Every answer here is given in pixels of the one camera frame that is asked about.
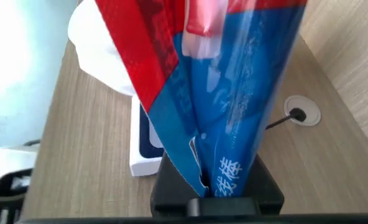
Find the wood grain surface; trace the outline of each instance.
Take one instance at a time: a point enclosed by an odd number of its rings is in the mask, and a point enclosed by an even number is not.
[[[368,137],[368,0],[309,0],[301,35]]]
[[[322,120],[265,133],[260,156],[285,195],[282,213],[368,212],[368,139],[301,38],[272,121],[294,94],[315,100]],[[129,98],[82,72],[69,42],[22,217],[149,216],[155,176],[130,175],[129,115]]]

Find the black cable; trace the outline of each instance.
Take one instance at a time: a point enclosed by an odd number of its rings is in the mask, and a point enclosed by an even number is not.
[[[289,112],[288,116],[286,116],[282,119],[279,119],[278,121],[276,121],[272,124],[267,125],[267,127],[265,129],[267,130],[267,129],[273,128],[276,125],[281,124],[281,123],[283,123],[283,122],[285,122],[289,119],[296,119],[300,122],[303,122],[304,120],[306,120],[306,118],[307,118],[307,115],[302,109],[294,108]]]
[[[29,142],[25,142],[24,146],[32,146],[34,144],[39,144],[40,143],[40,139],[36,139],[36,140],[31,140]]]

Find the blue plastic bag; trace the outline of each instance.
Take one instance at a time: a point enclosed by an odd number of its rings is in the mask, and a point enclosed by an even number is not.
[[[118,2],[98,6],[170,160],[201,197],[241,195],[306,0]]]

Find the wooden desk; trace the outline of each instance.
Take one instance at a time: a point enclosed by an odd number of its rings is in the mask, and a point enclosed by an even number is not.
[[[260,156],[285,195],[282,213],[368,212],[368,140],[299,38],[271,120],[290,95],[316,102],[313,128],[265,134]],[[149,216],[155,177],[129,171],[129,97],[85,74],[68,43],[23,218]]]

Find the black stand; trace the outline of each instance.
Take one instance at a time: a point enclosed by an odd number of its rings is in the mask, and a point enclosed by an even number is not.
[[[150,207],[153,217],[203,215],[278,215],[283,194],[257,155],[239,198],[198,198],[166,154],[163,155]]]

